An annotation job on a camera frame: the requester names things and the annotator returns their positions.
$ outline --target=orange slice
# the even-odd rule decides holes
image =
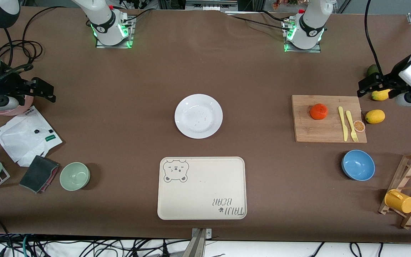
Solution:
[[[362,122],[360,120],[356,120],[355,122],[353,122],[353,126],[354,126],[354,130],[356,130],[356,132],[363,132],[366,129],[366,126],[364,125],[364,122]]]

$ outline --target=tabletop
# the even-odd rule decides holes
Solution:
[[[21,8],[9,28],[13,40],[39,10]],[[278,25],[263,14],[243,16]],[[68,192],[56,176],[45,193],[33,194],[18,185],[26,168],[0,146],[11,175],[0,187],[0,219],[11,233],[189,238],[191,228],[205,227],[221,240],[411,242],[398,215],[377,212],[402,155],[411,153],[411,107],[365,96],[363,111],[386,113],[367,126],[367,143],[295,142],[291,96],[355,96],[374,63],[363,15],[331,15],[320,54],[284,52],[280,30],[218,11],[150,11],[138,18],[132,49],[96,49],[86,20],[70,8],[37,17],[26,39],[45,52],[22,77],[55,87],[56,103],[35,100],[64,141],[47,158],[85,163],[90,182]],[[369,27],[384,72],[411,54],[405,16],[370,15]],[[0,46],[6,42],[0,30]],[[16,50],[13,66],[24,62]],[[176,105],[196,93],[223,109],[218,132],[202,140],[182,135],[173,120]],[[0,116],[0,126],[9,119]],[[341,170],[344,153],[355,148],[375,161],[368,181]],[[159,162],[168,156],[243,158],[247,216],[158,218]]]

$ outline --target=lemon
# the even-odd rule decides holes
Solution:
[[[391,91],[391,89],[386,89],[382,91],[373,91],[372,92],[372,99],[375,101],[383,101],[388,99],[388,93]]]
[[[366,114],[366,121],[369,124],[380,123],[385,119],[385,113],[382,110],[372,110]]]

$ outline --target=mug handle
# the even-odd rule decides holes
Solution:
[[[397,191],[392,191],[391,194],[393,194],[395,197],[399,198],[400,200],[404,199],[404,197]]]

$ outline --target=white plate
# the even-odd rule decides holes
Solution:
[[[239,220],[247,214],[240,157],[167,157],[159,164],[162,220]]]
[[[222,125],[223,111],[212,97],[195,94],[187,96],[178,104],[174,119],[183,135],[201,139],[217,132]]]

